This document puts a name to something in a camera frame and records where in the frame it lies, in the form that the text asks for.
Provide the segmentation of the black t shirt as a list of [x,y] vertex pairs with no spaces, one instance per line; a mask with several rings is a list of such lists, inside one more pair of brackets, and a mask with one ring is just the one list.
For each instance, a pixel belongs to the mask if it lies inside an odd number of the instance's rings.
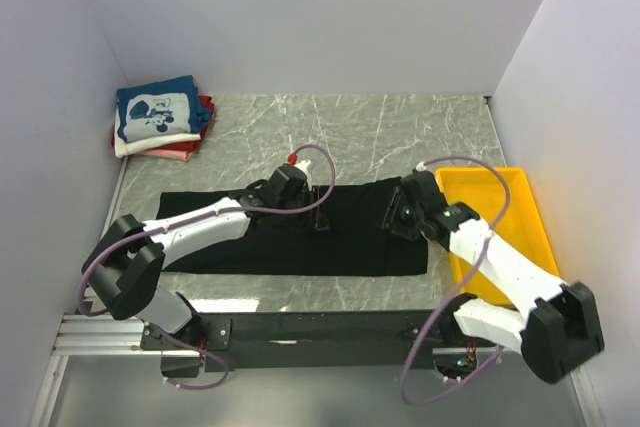
[[415,276],[427,272],[425,241],[382,229],[398,177],[336,186],[320,206],[328,226],[309,213],[267,215],[240,239],[210,245],[170,264],[168,272],[295,276]]

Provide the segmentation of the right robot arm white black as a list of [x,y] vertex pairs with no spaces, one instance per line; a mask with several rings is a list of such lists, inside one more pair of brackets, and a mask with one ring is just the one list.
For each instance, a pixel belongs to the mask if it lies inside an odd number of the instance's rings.
[[555,384],[605,348],[593,292],[559,276],[528,178],[519,168],[418,167],[393,191],[385,230],[449,253],[459,285],[427,318],[449,345],[485,340]]

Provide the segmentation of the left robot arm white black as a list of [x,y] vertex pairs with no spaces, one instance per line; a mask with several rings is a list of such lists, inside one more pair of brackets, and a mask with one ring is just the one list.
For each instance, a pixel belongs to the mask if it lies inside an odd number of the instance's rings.
[[331,181],[324,195],[310,202],[306,166],[285,163],[268,180],[184,214],[148,222],[125,215],[85,261],[78,309],[87,317],[135,317],[176,348],[189,348],[205,336],[202,317],[184,296],[159,286],[161,273],[192,253],[244,237],[266,216],[316,209],[334,186]]

